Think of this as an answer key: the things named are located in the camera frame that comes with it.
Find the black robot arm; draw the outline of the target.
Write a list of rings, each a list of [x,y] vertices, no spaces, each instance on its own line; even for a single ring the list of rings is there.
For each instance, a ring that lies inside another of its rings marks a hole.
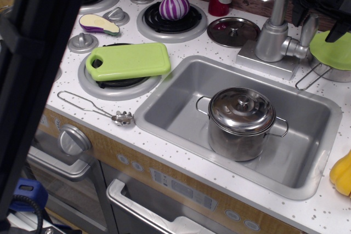
[[[292,23],[299,26],[309,10],[316,10],[335,20],[325,38],[333,43],[350,32],[350,0],[292,0]]]

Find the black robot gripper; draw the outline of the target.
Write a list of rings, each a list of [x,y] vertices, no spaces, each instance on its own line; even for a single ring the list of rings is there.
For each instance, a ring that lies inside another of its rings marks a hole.
[[[326,42],[335,42],[350,31],[350,0],[292,0],[292,23],[299,26],[310,9],[314,9],[336,23],[325,38]]]

